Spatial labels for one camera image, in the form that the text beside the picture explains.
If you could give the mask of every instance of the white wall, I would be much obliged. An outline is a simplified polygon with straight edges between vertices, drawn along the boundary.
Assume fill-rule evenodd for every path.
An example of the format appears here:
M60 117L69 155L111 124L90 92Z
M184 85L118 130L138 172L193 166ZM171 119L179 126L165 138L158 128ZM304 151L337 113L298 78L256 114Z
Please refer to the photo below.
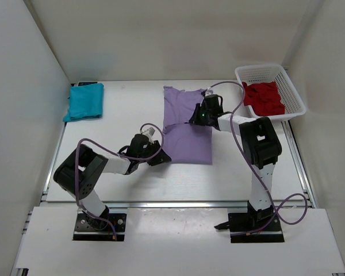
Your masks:
M70 81L227 79L282 63L309 0L32 0Z
M23 1L0 0L0 276L39 203L69 86Z
M345 1L325 2L289 74L308 107L297 143L345 262Z

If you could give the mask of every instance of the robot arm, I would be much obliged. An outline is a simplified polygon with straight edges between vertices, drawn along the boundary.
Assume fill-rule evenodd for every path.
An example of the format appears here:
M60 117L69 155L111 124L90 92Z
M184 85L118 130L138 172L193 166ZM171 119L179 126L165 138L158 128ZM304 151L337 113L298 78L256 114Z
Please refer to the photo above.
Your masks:
M271 191L273 170L282 148L269 118L233 116L231 120L231 112L223 111L223 98L210 94L205 95L203 101L196 105L189 123L211 126L219 131L227 132L232 132L232 124L235 134L241 137L246 159ZM254 173L252 173L248 214L253 224L273 214L273 206L271 206L267 191Z
M153 141L154 128L148 128L143 133L134 136L130 145L122 147L118 156L101 155L95 153L91 148L82 144L79 151L79 204L83 211L97 217L107 219L109 208L100 200L94 190L102 173L114 173L128 175L133 173L140 163L145 161L129 160L132 158L148 158L156 153L160 144ZM161 150L154 158L147 161L150 166L170 162L171 158ZM75 150L57 168L53 180L75 198ZM86 216L87 222L95 229L102 230L106 223L101 220Z

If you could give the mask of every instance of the white panel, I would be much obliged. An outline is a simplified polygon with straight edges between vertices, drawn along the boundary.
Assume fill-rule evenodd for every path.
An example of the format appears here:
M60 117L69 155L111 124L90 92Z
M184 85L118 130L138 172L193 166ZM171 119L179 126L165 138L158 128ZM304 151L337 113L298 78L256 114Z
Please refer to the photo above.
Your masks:
M163 125L163 86L171 85L187 91L207 88L216 80L175 80L139 82L102 82L105 85L103 118L71 122L66 126L57 168L75 149L81 138L88 137L114 151L128 145L145 122ZM239 89L232 84L219 85L214 92L224 97L224 110L230 111L239 102ZM246 116L242 106L238 115ZM273 197L284 199L302 193L285 134L280 123L275 125L282 155L273 175ZM99 148L91 145L99 153ZM149 167L142 164L131 175L103 174L96 191L103 201L182 201L182 200L248 200L251 171L229 132L213 130L213 165L163 164ZM48 201L74 199L52 181Z
M284 209L296 220L301 209ZM286 275L345 272L327 214L283 225L284 243L231 244L226 209L128 209L125 241L72 241L76 208L36 208L16 267L37 275Z
M297 143L345 262L345 1L326 1L290 76L308 107Z
M281 64L308 0L32 0L72 82L232 78Z
M40 200L69 82L20 0L0 0L0 276Z

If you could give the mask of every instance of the white table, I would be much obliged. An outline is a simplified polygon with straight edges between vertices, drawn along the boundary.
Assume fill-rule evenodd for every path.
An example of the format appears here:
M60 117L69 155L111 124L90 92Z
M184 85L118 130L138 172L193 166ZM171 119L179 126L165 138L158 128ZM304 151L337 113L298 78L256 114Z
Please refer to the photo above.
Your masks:
M130 143L145 122L163 125L163 86L186 91L207 88L217 80L169 80L102 82L105 86L103 118L68 123L54 170L88 137L106 148L118 151ZM239 88L223 84L214 92L224 97L224 111L239 102ZM237 114L246 116L241 107ZM281 123L274 124L282 154L273 175L272 194L282 200L302 187ZM102 150L90 145L98 153ZM237 149L231 133L213 130L213 165L140 165L131 175L102 174L95 190L103 201L246 201L251 190L251 172ZM73 201L51 180L47 201Z
M283 209L297 220L302 209ZM16 268L33 275L286 275L344 273L324 209L282 224L284 243L231 244L226 209L128 209L125 241L72 241L76 206L35 208Z

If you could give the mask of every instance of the cable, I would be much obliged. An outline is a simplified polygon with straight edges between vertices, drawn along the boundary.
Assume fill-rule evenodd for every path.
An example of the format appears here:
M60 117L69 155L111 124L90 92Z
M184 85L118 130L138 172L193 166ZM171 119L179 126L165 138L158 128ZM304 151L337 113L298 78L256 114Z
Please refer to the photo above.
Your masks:
M226 81L223 81L223 82L215 83L214 85L208 87L208 88L207 88L207 91L208 91L209 89L211 89L211 88L217 86L217 85L222 84L222 83L233 83L233 84L235 84L235 85L238 85L238 86L241 88L242 92L243 92L243 95L242 95L242 97L241 97L241 100L240 100L239 104L234 108L234 110L232 111L231 116L230 116L230 127L231 127L231 132L232 132L232 135L233 135L233 137L234 137L235 143L236 143L236 145L237 145L237 147L238 147L238 149L239 149L241 155L243 156L244 160L245 160L246 163L248 164L248 166L249 166L249 168L251 169L251 171L252 171L252 172L254 173L254 175L258 178L259 183L263 186L264 190L266 191L267 195L269 196L270 202L271 202L271 204L272 204L272 206L273 206L273 208L274 208L274 211L275 211L274 214L272 215L272 217L268 220L267 223L265 223L264 226L262 226L262 227L260 227L260 228L258 228L258 229L255 229L255 230L248 231L248 232L234 233L234 234L232 234L232 236L242 236L242 235L247 235L247 234L252 234L252 233L255 233L255 232L262 231L263 229L265 229L265 228L273 221L273 219L275 218L276 215L277 215L278 218L279 218L280 220L282 220L285 224L289 224L289 225L298 224L300 221L302 221L302 220L304 219L304 217L305 217L305 215L306 215L306 211L308 210L308 205L307 205L306 197L305 197L303 194L300 194L300 193L291 194L290 196L288 196L287 198L285 198L285 199L280 203L280 205L276 208L275 202L274 202L274 200L273 200L273 198L272 198L272 195L271 195L270 191L268 190L266 184L262 181L262 179L260 178L260 176L257 174L257 172L256 172L256 171L254 170L254 168L252 167L251 163L247 160L247 158L246 158L246 156L245 156L245 154L244 154L244 151L243 151L243 149L241 148L240 143L239 143L239 141L238 141L238 139L237 139L237 137L236 137L236 133L235 133L234 127L233 127L233 125L232 125L232 119L233 119L233 117L234 117L234 114L235 114L235 112L238 110L238 108L242 105L242 103L243 103L243 101L244 101L244 96L245 96L245 93L246 93L246 92L245 92L245 89L244 89L244 87L243 87L241 84L239 84L239 83L237 83L237 82L234 82L234 81L231 81L231 80L226 80ZM290 200L292 197L295 197L295 196L300 196L300 197L302 197L302 198L304 199L304 202L305 202L304 212L303 212L303 214L301 215L301 217L300 217L297 221L295 221L295 222L288 222L288 221L286 221L286 220L279 214L279 210L283 207L283 205L284 205L288 200Z
M160 129L158 126L156 126L156 125L154 125L154 124L151 124L151 123L143 124L143 125L140 127L140 132L142 132L142 129L143 129L146 125L150 125L150 126L156 128L156 129L160 132L160 134L161 134L161 146L160 146L160 148L159 148L153 155L151 155L151 156L148 157L148 158L134 158L134 157L123 156L123 155L117 154L117 153L115 153L115 152L113 152L113 151L111 151L111 150L109 150L109 149L103 147L102 145L100 145L100 144L98 144L97 142L95 142L95 141L93 141L93 140L91 140L91 139L88 139L88 138L80 139L80 140L78 141L78 145L76 146L76 149L75 149L75 177L74 177L74 178L75 178L75 202L76 202L76 205L77 205L78 207L82 208L82 209L85 211L85 213L88 214L90 217L92 217L92 218L94 218L94 219L97 219L97 220L104 221L104 222L106 222L107 224L109 224L110 227L111 227L111 229L112 229L112 231L113 231L113 235L114 235L114 237L115 237L115 241L117 240L117 238L116 238L116 231L115 231L114 225L113 225L109 220L107 220L107 219L105 219L105 218L102 218L102 217L98 217L98 216L96 216L95 214L92 214L91 212L89 212L88 210L86 210L86 208L83 206L83 204L81 204L81 203L79 202L79 170L78 170L78 166L79 166L79 150L80 150L81 144L82 144L83 142L90 142L90 143L96 145L97 147L103 149L104 151L106 151L106 152L108 152L108 153L110 153L110 154L112 154L112 155L118 156L118 157L120 157L120 158L125 158L125 159L135 160L135 161L148 161L148 160L154 158L154 157L155 157L157 154L159 154L159 152L162 150L162 146L163 146L163 144L164 144L164 135L163 135L161 129Z

